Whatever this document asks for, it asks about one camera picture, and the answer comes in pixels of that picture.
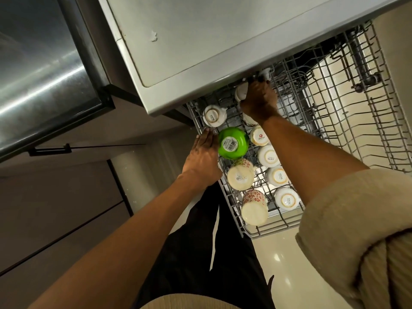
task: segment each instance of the black pants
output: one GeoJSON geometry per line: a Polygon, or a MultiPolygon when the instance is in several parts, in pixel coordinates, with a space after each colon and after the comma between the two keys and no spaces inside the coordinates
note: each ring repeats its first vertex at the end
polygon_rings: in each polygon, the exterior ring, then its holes
{"type": "Polygon", "coordinates": [[[175,293],[209,296],[241,309],[275,308],[252,241],[241,238],[218,183],[206,189],[190,210],[187,222],[168,236],[133,308],[175,293]],[[218,208],[215,258],[210,271],[218,208]]]}

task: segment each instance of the wire rack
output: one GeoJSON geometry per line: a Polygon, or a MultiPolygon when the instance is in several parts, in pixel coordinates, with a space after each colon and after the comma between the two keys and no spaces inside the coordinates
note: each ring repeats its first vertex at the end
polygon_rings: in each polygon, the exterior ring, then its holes
{"type": "MultiPolygon", "coordinates": [[[[373,24],[352,28],[305,51],[268,66],[272,87],[277,90],[279,113],[303,130],[336,145],[371,168],[383,167],[412,173],[411,133],[405,121],[386,66],[373,24]]],[[[241,118],[234,82],[188,103],[195,125],[202,133],[206,127],[202,114],[207,105],[227,108],[221,131],[236,126],[250,134],[241,118]]],[[[232,161],[220,157],[224,172],[220,184],[237,222],[240,234],[258,238],[300,223],[304,205],[292,211],[274,202],[276,187],[259,166],[260,147],[250,144],[245,158],[258,166],[254,189],[265,193],[269,216],[265,225],[244,222],[240,212],[244,192],[233,190],[226,173],[232,161]]]]}

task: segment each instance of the beige sweater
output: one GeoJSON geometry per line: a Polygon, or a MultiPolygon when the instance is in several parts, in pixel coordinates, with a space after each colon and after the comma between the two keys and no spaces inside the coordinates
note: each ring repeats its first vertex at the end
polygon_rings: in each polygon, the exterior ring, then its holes
{"type": "MultiPolygon", "coordinates": [[[[301,250],[354,308],[412,308],[412,178],[382,169],[333,182],[305,210],[301,250]]],[[[174,294],[144,309],[234,309],[212,298],[174,294]]]]}

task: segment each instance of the green bowl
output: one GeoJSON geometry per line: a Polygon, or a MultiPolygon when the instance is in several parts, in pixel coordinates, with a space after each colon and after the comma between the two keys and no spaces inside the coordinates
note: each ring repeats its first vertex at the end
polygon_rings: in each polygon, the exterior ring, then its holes
{"type": "Polygon", "coordinates": [[[219,132],[219,155],[226,159],[239,159],[249,148],[248,135],[241,129],[229,127],[219,132]]]}

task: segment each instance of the tile floor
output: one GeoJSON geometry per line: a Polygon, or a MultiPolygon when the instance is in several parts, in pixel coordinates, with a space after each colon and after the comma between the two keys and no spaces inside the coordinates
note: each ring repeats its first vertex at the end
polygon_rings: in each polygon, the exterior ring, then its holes
{"type": "MultiPolygon", "coordinates": [[[[412,3],[409,3],[375,20],[376,33],[389,65],[389,72],[384,72],[384,79],[390,73],[409,121],[412,121],[408,76],[412,63],[412,31],[409,28],[412,23],[411,13],[412,3]]],[[[377,48],[371,46],[371,52],[376,51],[377,48]]],[[[382,65],[382,60],[378,61],[378,65],[382,65]]],[[[376,67],[373,61],[369,66],[376,67]]],[[[363,160],[368,166],[389,167],[395,163],[400,169],[411,171],[410,153],[404,149],[407,146],[410,150],[411,144],[405,133],[407,123],[394,113],[393,109],[399,104],[395,101],[389,103],[384,87],[381,85],[370,89],[368,94],[348,94],[352,84],[342,72],[342,64],[330,58],[322,62],[314,72],[315,77],[309,82],[306,93],[320,108],[318,118],[323,124],[327,139],[363,160]],[[370,112],[371,106],[375,106],[378,113],[380,129],[376,125],[376,115],[370,112]],[[382,130],[386,136],[385,145],[382,145],[382,130]]],[[[138,211],[161,193],[180,173],[195,134],[195,130],[184,130],[112,160],[134,211],[138,211]]],[[[184,223],[188,210],[194,203],[195,200],[173,230],[184,223]]],[[[306,260],[294,239],[297,231],[298,228],[292,228],[253,240],[266,278],[275,275],[272,295],[277,309],[349,309],[350,306],[306,260]]]]}

